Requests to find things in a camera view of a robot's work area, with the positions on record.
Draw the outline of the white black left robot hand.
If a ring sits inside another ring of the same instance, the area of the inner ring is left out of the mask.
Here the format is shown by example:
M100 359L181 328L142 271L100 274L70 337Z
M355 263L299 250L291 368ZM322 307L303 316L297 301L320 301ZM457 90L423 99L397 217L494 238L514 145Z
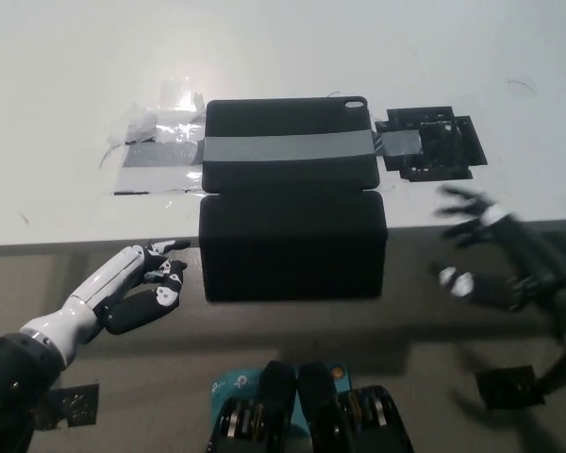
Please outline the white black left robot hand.
M187 264L168 254L190 245L170 240L125 247L74 289L60 309L27 322L20 332L56 353L67 368L77 349L102 330L122 335L174 311Z

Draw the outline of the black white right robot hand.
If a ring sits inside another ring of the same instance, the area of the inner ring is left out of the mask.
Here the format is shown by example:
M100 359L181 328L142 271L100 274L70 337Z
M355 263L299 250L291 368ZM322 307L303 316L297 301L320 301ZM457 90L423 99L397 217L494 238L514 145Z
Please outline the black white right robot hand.
M542 237L483 193L453 185L440 186L440 193L458 197L462 203L440 208L437 215L469 218L448 227L442 237L456 238L459 248L493 243L516 270L514 277L486 276L435 261L431 269L440 286L456 299L496 310L518 311L535 303L548 313L558 337L566 342L566 266Z

